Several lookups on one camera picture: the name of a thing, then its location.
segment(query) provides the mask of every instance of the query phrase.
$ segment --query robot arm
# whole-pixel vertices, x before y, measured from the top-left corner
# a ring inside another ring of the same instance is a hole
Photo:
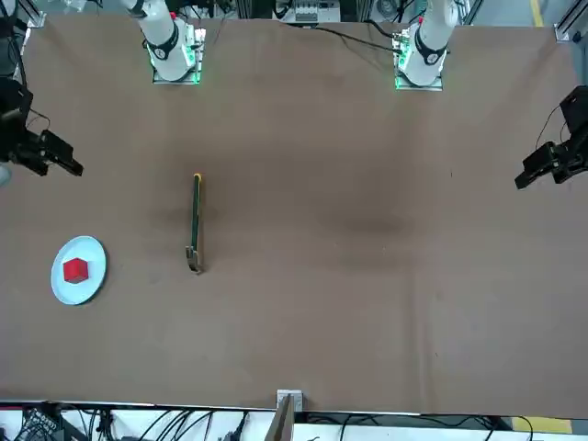
[[[165,0],[121,0],[121,3],[137,19],[153,67],[164,80],[180,80],[194,68],[194,29],[184,20],[172,17]]]
[[[443,69],[447,43],[458,23],[454,0],[429,0],[422,23],[409,29],[410,49],[401,73],[414,85],[431,85]]]
[[[570,138],[548,141],[523,161],[525,170],[514,180],[518,189],[551,173],[556,184],[588,170],[588,86],[579,85],[560,103]]]
[[[54,163],[72,175],[82,175],[84,168],[74,160],[74,149],[49,130],[40,134],[27,128],[33,95],[16,80],[0,78],[0,163],[21,164],[37,175],[45,176]],[[10,178],[2,166],[0,184]]]

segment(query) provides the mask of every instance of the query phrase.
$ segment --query plate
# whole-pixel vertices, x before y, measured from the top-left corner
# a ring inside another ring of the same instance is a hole
[[[63,264],[80,258],[88,263],[88,279],[74,284],[63,278]],[[86,303],[98,292],[107,272],[107,255],[102,243],[92,236],[78,236],[66,243],[51,267],[51,288],[55,297],[66,305]]]

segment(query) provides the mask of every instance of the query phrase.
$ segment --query metal frame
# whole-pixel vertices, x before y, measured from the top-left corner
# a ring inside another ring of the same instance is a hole
[[[28,15],[29,28],[42,28],[45,25],[46,13],[35,4],[35,0],[18,0],[18,4]]]
[[[588,18],[588,0],[576,0],[566,11],[561,20],[555,24],[557,41],[578,42],[586,33]]]

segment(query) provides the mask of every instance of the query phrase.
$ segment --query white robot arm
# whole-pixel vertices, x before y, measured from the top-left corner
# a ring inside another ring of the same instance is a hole
[[[458,23],[454,0],[429,0],[422,23],[409,29],[410,49],[400,66],[408,81],[418,86],[431,85],[443,69],[447,43]]]
[[[180,80],[194,68],[196,57],[191,47],[194,29],[184,20],[172,17],[165,0],[121,0],[121,3],[137,19],[153,67],[164,80]]]

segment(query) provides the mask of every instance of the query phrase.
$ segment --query cable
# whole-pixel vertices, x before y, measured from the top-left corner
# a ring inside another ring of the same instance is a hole
[[[404,18],[404,11],[406,10],[407,5],[404,4],[406,0],[400,0],[400,4],[398,6],[398,22],[402,22]]]
[[[401,16],[400,8],[398,8],[398,13],[396,14],[396,16],[394,16],[394,18],[391,21],[394,22],[398,18],[398,22],[400,23],[402,21],[402,17],[404,17],[404,9],[406,9],[408,6],[412,5],[413,3],[414,3],[414,0],[411,0],[410,2],[408,2],[406,5],[404,5],[402,7],[402,16]]]
[[[467,416],[466,418],[464,418],[463,420],[459,421],[458,423],[453,424],[453,423],[446,423],[444,421],[437,420],[436,418],[431,418],[429,416],[423,416],[423,415],[406,415],[406,416],[408,416],[409,418],[415,418],[417,420],[432,421],[434,423],[441,424],[444,427],[454,427],[454,428],[460,427],[462,424],[466,423],[469,420],[480,418],[479,415],[470,415],[470,416]]]
[[[339,441],[343,441],[343,435],[345,433],[345,427],[347,426],[347,423],[349,423],[349,420],[351,419],[351,415],[347,415],[347,418],[345,418],[345,421],[343,421],[343,427],[341,427],[341,436],[339,436]]]
[[[24,39],[24,36],[22,34],[15,34],[15,37],[20,37],[20,38]],[[8,41],[6,44],[6,57],[10,61],[10,64],[12,65],[12,70],[7,73],[0,73],[0,77],[9,78],[11,76],[14,76],[18,62],[14,59],[13,52],[14,52],[14,48],[13,48],[12,44],[10,44],[10,42]]]
[[[53,437],[53,435],[50,434],[49,432],[47,432],[47,429],[45,429],[45,426],[41,423],[36,423],[36,424],[33,424],[29,427],[26,427],[24,432],[28,432],[28,435],[25,438],[27,441],[31,440],[33,438],[33,436],[39,432],[41,432],[44,439],[47,440],[48,438],[50,438],[51,440],[56,441],[55,438]]]
[[[418,17],[420,17],[422,14],[424,14],[426,12],[426,8],[423,9],[421,12],[419,12],[416,16],[414,16],[413,18],[411,18],[410,20],[408,20],[408,24],[412,24],[414,22],[414,20],[416,20]]]
[[[364,21],[364,23],[368,23],[369,25],[373,26],[374,28],[376,28],[376,30],[382,34],[384,37],[388,37],[389,39],[393,39],[394,35],[390,34],[389,32],[386,32],[384,29],[382,29],[378,23],[376,23],[374,20],[372,20],[371,18],[367,19],[366,21]]]
[[[377,415],[364,416],[362,419],[354,421],[354,424],[360,424],[360,423],[363,423],[364,421],[370,420],[374,425],[380,425],[378,423],[378,421],[376,421],[376,416]]]
[[[241,418],[241,422],[239,422],[239,425],[237,426],[236,430],[233,432],[235,439],[237,439],[237,441],[241,440],[241,433],[243,432],[243,428],[245,427],[245,422],[247,421],[247,415],[249,414],[248,411],[243,412],[243,417]]]
[[[488,430],[492,429],[490,422],[486,421],[483,416],[480,418],[476,417],[474,418],[474,420],[476,420],[476,423],[478,423],[479,425],[483,425]]]
[[[102,5],[102,0],[87,0],[90,3],[95,3],[100,9],[103,9],[104,6]]]
[[[529,435],[529,439],[527,441],[533,441],[533,425],[531,424],[531,422],[529,420],[526,419],[526,417],[524,416],[518,416],[517,418],[520,418],[521,420],[525,420],[527,424],[529,424],[529,432],[531,433],[531,435]]]
[[[490,441],[490,438],[492,437],[492,434],[494,433],[494,430],[496,430],[497,427],[498,427],[498,423],[496,423],[495,425],[492,426],[492,429],[490,429],[490,432],[488,433],[488,435],[486,436],[486,439],[484,439],[484,441]]]
[[[200,16],[200,14],[198,13],[198,11],[196,10],[196,8],[192,5],[190,5],[190,9],[192,9],[194,11],[194,14],[196,14],[196,17],[198,17],[198,20],[201,20],[202,17]]]
[[[8,11],[6,11],[6,7],[4,6],[4,0],[0,0],[0,10],[6,19],[8,19]],[[22,80],[22,85],[27,89],[27,74],[25,73],[25,65],[22,62],[22,57],[20,56],[20,51],[18,50],[18,45],[15,43],[15,31],[13,29],[10,30],[10,37],[8,37],[10,44],[13,46],[15,52],[17,53],[17,62],[18,62],[18,69],[20,70],[20,78]]]
[[[555,113],[555,111],[558,109],[560,105],[557,105],[553,108],[553,110],[551,110],[551,113],[548,116],[548,120],[545,121],[545,124],[543,124],[543,129],[541,129],[541,132],[539,133],[539,136],[537,136],[537,142],[535,142],[535,150],[539,147],[539,140],[541,139],[541,135],[543,134],[543,131],[545,130],[545,128],[548,126],[549,120],[551,119],[551,116]]]
[[[215,413],[215,411],[208,412],[208,413],[206,413],[206,414],[202,415],[201,417],[199,417],[199,418],[198,418],[198,419],[197,419],[197,420],[196,420],[194,423],[192,423],[191,425],[189,425],[189,426],[188,426],[188,427],[187,427],[187,428],[184,430],[184,432],[182,432],[182,433],[181,433],[181,434],[180,434],[180,435],[177,437],[177,439],[180,439],[182,436],[184,436],[188,430],[190,430],[190,429],[191,429],[192,427],[194,427],[196,424],[198,424],[199,422],[201,422],[203,419],[205,419],[205,418],[207,418],[207,417],[208,417],[208,418],[210,418],[210,417],[212,416],[212,414],[213,414],[213,413]]]
[[[110,410],[102,410],[100,411],[100,423],[98,424],[98,432],[100,432],[100,437],[98,438],[98,440],[102,437],[103,434],[106,434],[107,436],[107,441],[114,441],[114,436],[112,435],[111,429],[112,429],[112,414],[110,413]]]
[[[330,416],[312,415],[311,414],[308,417],[309,424],[319,423],[320,421],[326,421],[328,423],[337,424],[337,425],[341,424],[339,421],[335,420],[334,418],[331,418]]]
[[[171,411],[165,411],[164,413],[162,413],[161,415],[159,415],[159,416],[158,416],[158,417],[155,419],[155,421],[153,421],[153,422],[151,423],[151,425],[150,425],[149,427],[147,427],[147,430],[145,430],[145,432],[143,432],[143,435],[139,436],[139,439],[138,439],[137,441],[142,441],[142,440],[143,440],[143,438],[147,436],[147,434],[149,433],[149,431],[150,431],[151,429],[153,429],[153,427],[154,427],[154,426],[155,426],[157,423],[159,423],[159,421],[160,421],[162,418],[164,418],[164,417],[165,417],[167,414],[169,414],[170,412],[171,412]]]
[[[399,50],[399,49],[393,49],[393,48],[389,48],[387,46],[382,46],[382,45],[377,44],[377,43],[372,43],[371,41],[365,41],[365,40],[359,39],[357,37],[353,37],[351,35],[344,34],[342,32],[337,32],[336,30],[332,30],[332,29],[328,29],[328,28],[322,28],[320,26],[316,26],[316,27],[314,27],[312,29],[321,30],[323,32],[328,32],[330,34],[338,35],[339,37],[343,37],[344,39],[349,39],[349,40],[357,41],[358,43],[366,44],[368,46],[371,46],[372,48],[382,49],[384,51],[390,51],[390,52],[402,54],[401,50]]]
[[[159,434],[159,436],[157,436],[157,438],[155,438],[155,441],[164,441],[165,437],[172,431],[172,429],[175,427],[175,425],[180,423],[183,419],[185,421],[189,415],[190,415],[190,411],[182,411],[178,415],[176,415],[172,419],[172,421],[170,421],[168,423],[168,425],[166,427],[164,427],[164,430],[162,431],[162,433]]]

